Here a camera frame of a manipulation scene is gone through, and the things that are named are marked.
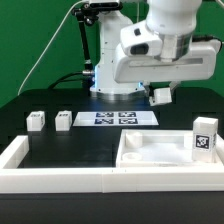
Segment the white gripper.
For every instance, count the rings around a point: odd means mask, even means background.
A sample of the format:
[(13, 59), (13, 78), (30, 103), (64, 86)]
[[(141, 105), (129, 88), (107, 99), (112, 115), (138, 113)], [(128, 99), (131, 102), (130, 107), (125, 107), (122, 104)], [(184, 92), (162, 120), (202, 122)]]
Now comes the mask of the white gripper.
[[(161, 62), (149, 56), (127, 56), (118, 45), (114, 61), (114, 80), (117, 83), (171, 82), (170, 90), (180, 81), (206, 80), (215, 70), (216, 41), (193, 42), (188, 53), (174, 62)], [(151, 106), (155, 104), (154, 88), (144, 86)]]

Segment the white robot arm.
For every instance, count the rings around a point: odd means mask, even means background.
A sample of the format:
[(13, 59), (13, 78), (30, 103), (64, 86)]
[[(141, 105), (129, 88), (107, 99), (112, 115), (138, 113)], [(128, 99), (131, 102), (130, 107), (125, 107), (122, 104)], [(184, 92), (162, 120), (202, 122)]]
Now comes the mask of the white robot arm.
[(202, 0), (146, 0), (147, 17), (138, 23), (109, 8), (123, 1), (89, 1), (100, 11), (101, 56), (92, 96), (114, 101), (146, 95), (152, 106), (162, 105), (172, 101), (180, 82), (214, 74), (221, 41), (193, 35)]

